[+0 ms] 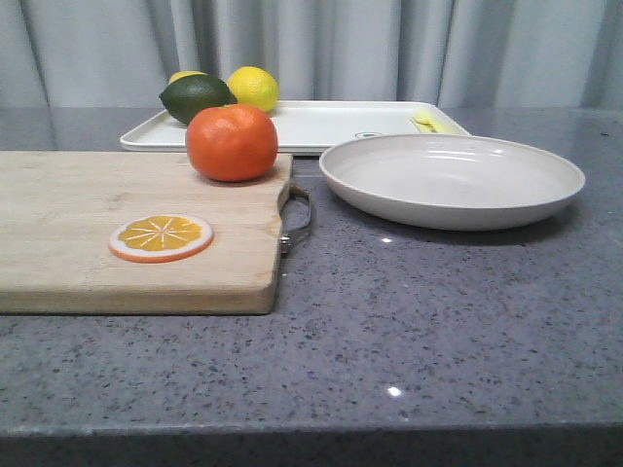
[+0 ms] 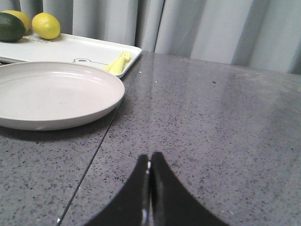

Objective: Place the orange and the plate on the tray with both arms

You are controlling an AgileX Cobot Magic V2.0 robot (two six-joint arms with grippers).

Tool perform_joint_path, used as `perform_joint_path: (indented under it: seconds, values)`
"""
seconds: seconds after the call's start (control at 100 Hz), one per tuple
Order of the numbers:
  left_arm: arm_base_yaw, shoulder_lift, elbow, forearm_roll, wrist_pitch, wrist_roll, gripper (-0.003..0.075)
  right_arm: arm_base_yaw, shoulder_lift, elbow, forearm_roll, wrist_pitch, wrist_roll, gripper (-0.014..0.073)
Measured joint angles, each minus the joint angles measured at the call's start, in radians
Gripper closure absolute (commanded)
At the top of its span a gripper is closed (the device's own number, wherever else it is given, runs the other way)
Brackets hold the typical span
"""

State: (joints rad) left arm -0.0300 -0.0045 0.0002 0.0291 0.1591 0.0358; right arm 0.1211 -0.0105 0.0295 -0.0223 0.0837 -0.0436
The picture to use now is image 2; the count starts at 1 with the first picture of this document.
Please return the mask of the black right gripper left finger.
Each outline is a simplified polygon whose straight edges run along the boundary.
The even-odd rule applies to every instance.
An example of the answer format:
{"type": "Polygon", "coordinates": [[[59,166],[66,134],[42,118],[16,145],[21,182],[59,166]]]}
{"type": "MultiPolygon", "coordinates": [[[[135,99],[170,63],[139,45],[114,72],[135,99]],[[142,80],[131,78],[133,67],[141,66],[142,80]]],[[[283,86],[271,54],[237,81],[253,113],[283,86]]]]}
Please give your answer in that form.
{"type": "Polygon", "coordinates": [[[150,211],[150,163],[148,156],[138,157],[130,177],[87,226],[147,226],[150,211]]]}

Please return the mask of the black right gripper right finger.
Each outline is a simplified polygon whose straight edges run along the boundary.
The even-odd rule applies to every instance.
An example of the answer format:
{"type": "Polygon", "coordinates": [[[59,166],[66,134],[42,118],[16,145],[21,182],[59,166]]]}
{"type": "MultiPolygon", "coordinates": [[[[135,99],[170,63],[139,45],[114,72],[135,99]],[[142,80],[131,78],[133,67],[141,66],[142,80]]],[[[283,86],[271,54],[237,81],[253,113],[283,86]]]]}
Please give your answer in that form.
{"type": "Polygon", "coordinates": [[[226,226],[203,207],[170,169],[161,152],[151,156],[153,221],[156,226],[226,226]]]}

